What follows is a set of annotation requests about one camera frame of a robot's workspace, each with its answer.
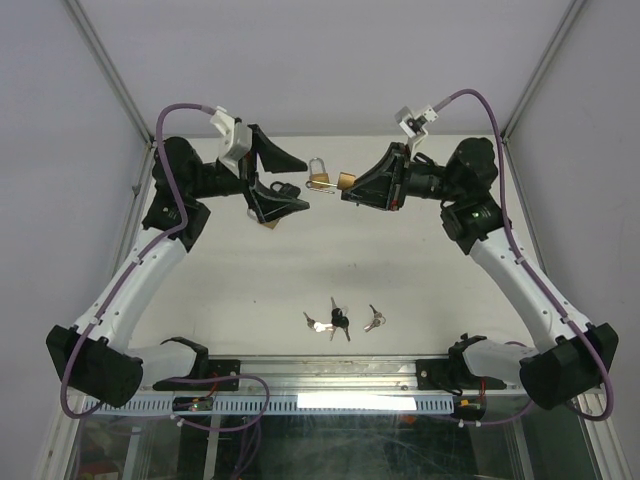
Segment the small brass padlock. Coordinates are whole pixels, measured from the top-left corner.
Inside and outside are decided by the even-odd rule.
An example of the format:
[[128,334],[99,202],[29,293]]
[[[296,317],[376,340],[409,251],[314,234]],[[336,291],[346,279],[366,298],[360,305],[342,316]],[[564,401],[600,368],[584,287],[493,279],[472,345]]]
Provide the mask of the small brass padlock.
[[356,181],[356,176],[350,173],[341,172],[335,182],[332,182],[328,173],[311,174],[305,186],[312,191],[333,194],[335,190],[346,190],[351,188]]

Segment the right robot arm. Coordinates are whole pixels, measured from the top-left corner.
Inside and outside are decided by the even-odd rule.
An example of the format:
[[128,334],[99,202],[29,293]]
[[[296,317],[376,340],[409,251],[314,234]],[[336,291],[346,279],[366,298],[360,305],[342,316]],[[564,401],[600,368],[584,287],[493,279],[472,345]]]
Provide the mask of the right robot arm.
[[487,138],[461,141],[445,165],[393,142],[363,175],[341,174],[338,188],[342,200],[383,211],[399,210],[409,197],[438,201],[449,239],[489,275],[523,321],[530,348],[484,335],[464,335],[450,347],[452,387],[469,387],[489,377],[523,387],[545,410],[599,386],[610,393],[607,374],[617,333],[607,323],[589,320],[531,263],[491,194],[499,177]]

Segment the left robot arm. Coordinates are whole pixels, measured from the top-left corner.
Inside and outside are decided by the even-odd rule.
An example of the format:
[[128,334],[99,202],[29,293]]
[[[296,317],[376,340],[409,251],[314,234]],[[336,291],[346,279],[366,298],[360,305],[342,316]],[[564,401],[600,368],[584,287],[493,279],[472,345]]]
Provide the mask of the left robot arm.
[[142,313],[168,276],[192,250],[209,219],[204,200],[241,195],[259,224],[308,209],[298,187],[259,180],[259,172],[305,172],[307,164],[248,127],[251,146],[233,173],[204,162],[183,137],[169,137],[154,153],[156,193],[127,259],[94,304],[70,327],[54,326],[46,346],[63,388],[100,404],[124,406],[137,391],[163,382],[198,388],[210,375],[207,347],[172,337],[142,349],[129,346]]

